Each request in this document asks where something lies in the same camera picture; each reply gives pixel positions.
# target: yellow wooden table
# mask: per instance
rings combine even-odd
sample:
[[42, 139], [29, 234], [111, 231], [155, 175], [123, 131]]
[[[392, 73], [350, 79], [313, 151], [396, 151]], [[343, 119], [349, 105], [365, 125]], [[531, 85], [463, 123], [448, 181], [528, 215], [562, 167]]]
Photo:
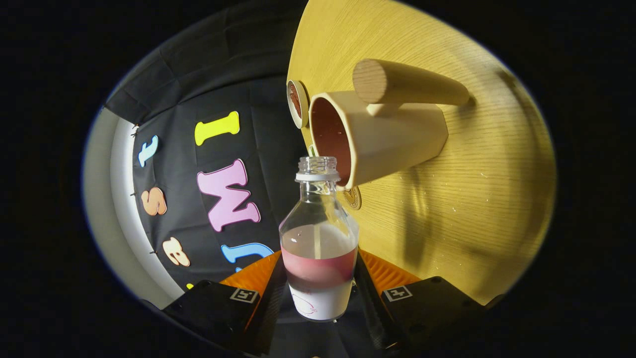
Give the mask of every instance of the yellow wooden table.
[[[420, 278], [440, 275], [485, 304], [505, 293], [539, 250], [557, 184], [546, 124], [503, 63], [458, 30], [383, 0], [310, 0], [288, 80], [320, 92], [353, 90], [364, 58], [418, 66], [462, 82], [474, 102], [440, 105], [440, 155], [359, 187], [360, 247]], [[309, 128], [302, 129], [312, 143]]]

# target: clear plastic bottle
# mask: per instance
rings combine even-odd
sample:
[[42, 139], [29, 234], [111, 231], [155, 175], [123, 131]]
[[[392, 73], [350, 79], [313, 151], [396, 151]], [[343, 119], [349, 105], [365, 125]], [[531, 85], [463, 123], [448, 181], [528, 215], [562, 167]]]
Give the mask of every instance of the clear plastic bottle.
[[280, 223], [280, 247], [296, 310], [331, 322], [347, 309], [359, 227], [336, 199], [334, 157], [302, 157], [300, 201]]

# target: beige cup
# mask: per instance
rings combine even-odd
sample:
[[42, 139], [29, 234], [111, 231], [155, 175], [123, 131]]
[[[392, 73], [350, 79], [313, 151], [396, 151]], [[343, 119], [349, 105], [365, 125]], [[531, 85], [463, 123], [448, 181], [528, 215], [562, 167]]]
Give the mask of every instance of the beige cup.
[[339, 190], [437, 156], [448, 129], [444, 114], [431, 103], [463, 104], [469, 99], [455, 80], [370, 59], [356, 66], [354, 87], [356, 91], [316, 94], [309, 106], [314, 147], [318, 155], [336, 157]]

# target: foam letter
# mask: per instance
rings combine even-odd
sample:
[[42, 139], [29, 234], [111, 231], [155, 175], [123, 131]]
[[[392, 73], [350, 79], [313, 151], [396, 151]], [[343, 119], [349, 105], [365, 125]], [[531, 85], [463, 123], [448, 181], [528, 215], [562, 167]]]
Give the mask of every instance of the foam letter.
[[186, 253], [183, 252], [183, 248], [181, 247], [179, 240], [170, 238], [170, 241], [164, 241], [162, 246], [163, 251], [166, 255], [168, 255], [168, 258], [170, 259], [170, 261], [172, 261], [173, 264], [190, 266], [190, 260], [188, 259]]
[[145, 190], [141, 193], [141, 202], [148, 215], [163, 215], [168, 210], [163, 192], [158, 187], [154, 187], [150, 189], [150, 191]]
[[231, 111], [227, 117], [213, 120], [209, 123], [197, 123], [197, 126], [195, 127], [195, 143], [197, 145], [202, 145], [208, 138], [212, 138], [223, 133], [237, 134], [239, 130], [239, 113], [237, 111]]
[[199, 172], [197, 174], [199, 191], [212, 196], [220, 197], [216, 205], [207, 214], [212, 228], [220, 233], [223, 226], [243, 220], [261, 221], [261, 213], [256, 204], [247, 203], [244, 209], [236, 210], [250, 196], [250, 192], [241, 189], [228, 188], [229, 185], [239, 184], [244, 187], [247, 184], [247, 172], [243, 161], [237, 159], [231, 166], [219, 169], [211, 173]]
[[221, 246], [221, 252], [223, 253], [223, 256], [225, 256], [225, 259], [232, 264], [236, 262], [239, 257], [249, 255], [260, 255], [261, 257], [265, 257], [274, 253], [271, 248], [268, 248], [262, 243], [248, 243], [234, 247], [223, 245]]
[[158, 145], [158, 136], [153, 136], [153, 139], [150, 142], [150, 146], [146, 147], [146, 142], [141, 145], [141, 151], [137, 155], [137, 158], [139, 159], [139, 165], [141, 165], [142, 168], [146, 166], [146, 161], [155, 154]]

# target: small round container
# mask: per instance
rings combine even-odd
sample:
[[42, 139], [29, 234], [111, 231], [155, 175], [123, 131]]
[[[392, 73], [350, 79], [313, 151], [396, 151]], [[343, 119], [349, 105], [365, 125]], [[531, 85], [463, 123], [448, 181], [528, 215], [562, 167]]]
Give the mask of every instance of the small round container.
[[309, 121], [309, 102], [305, 87], [300, 81], [287, 81], [287, 103], [296, 127], [305, 127]]

